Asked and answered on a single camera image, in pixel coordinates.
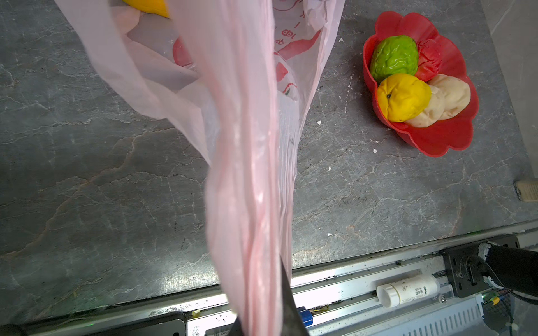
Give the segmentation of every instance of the beige object at edge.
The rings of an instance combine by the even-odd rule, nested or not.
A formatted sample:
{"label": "beige object at edge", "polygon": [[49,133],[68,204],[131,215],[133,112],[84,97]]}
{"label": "beige object at edge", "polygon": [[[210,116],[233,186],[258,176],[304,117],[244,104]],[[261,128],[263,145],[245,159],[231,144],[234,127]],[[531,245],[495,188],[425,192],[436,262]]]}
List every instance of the beige object at edge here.
{"label": "beige object at edge", "polygon": [[438,87],[444,92],[445,110],[439,120],[455,117],[471,101],[471,89],[469,85],[459,78],[437,75],[428,84]]}
{"label": "beige object at edge", "polygon": [[428,127],[438,121],[445,109],[444,92],[438,87],[430,85],[431,98],[424,111],[413,119],[404,121],[413,127]]}

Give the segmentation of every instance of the black cable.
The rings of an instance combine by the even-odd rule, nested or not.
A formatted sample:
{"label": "black cable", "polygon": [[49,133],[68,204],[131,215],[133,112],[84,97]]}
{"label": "black cable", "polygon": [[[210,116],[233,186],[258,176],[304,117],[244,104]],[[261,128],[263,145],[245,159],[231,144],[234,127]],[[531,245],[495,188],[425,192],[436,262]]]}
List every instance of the black cable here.
{"label": "black cable", "polygon": [[467,270],[467,266],[469,264],[469,259],[471,259],[471,258],[478,259],[479,262],[483,263],[487,267],[487,270],[495,277],[495,279],[496,279],[495,283],[498,284],[501,287],[504,287],[504,289],[506,289],[514,297],[516,297],[519,300],[524,301],[526,303],[538,305],[538,299],[531,299],[531,298],[528,298],[528,297],[525,297],[525,296],[521,296],[519,294],[514,293],[511,289],[509,289],[505,285],[503,285],[501,280],[499,279],[499,277],[497,276],[497,274],[493,270],[493,268],[491,268],[491,266],[484,259],[480,258],[478,255],[470,255],[470,256],[467,257],[467,260],[465,260],[465,270]]}
{"label": "black cable", "polygon": [[508,307],[508,304],[506,304],[506,302],[504,301],[505,299],[510,299],[510,298],[507,297],[506,295],[504,297],[505,297],[504,299],[499,298],[499,300],[502,303],[502,305],[505,307],[506,311],[508,312],[508,316],[510,317],[509,330],[510,330],[510,336],[512,336],[512,324],[514,324],[514,316],[512,315],[512,310],[510,309],[510,307]]}

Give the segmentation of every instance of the metal vent grille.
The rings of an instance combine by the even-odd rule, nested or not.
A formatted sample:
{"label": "metal vent grille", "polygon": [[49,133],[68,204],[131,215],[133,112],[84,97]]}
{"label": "metal vent grille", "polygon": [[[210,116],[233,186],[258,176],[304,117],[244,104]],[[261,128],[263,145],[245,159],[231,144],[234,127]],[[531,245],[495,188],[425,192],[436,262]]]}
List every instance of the metal vent grille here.
{"label": "metal vent grille", "polygon": [[416,320],[384,330],[376,336],[449,336],[482,321],[475,299],[467,299]]}

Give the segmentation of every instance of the black metal bracket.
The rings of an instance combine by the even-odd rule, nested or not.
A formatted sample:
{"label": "black metal bracket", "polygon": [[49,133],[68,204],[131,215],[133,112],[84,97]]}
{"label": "black metal bracket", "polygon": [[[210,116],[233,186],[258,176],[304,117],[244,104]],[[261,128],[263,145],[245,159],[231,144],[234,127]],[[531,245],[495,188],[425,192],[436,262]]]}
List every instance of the black metal bracket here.
{"label": "black metal bracket", "polygon": [[450,247],[441,251],[447,269],[448,281],[454,289],[455,296],[463,298],[490,288],[482,279],[481,270],[476,266],[476,263],[469,262],[468,258],[470,255],[478,255],[478,246],[488,241],[501,246],[519,248],[517,236],[510,234]]}

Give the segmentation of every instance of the white plastic bottle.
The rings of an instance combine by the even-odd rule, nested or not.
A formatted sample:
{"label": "white plastic bottle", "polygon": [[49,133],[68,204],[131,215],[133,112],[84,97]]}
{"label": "white plastic bottle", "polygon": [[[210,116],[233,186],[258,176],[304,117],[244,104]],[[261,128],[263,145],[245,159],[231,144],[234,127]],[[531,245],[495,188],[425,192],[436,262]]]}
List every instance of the white plastic bottle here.
{"label": "white plastic bottle", "polygon": [[439,281],[431,274],[421,274],[397,282],[377,286],[377,297],[383,307],[391,308],[409,301],[437,294]]}

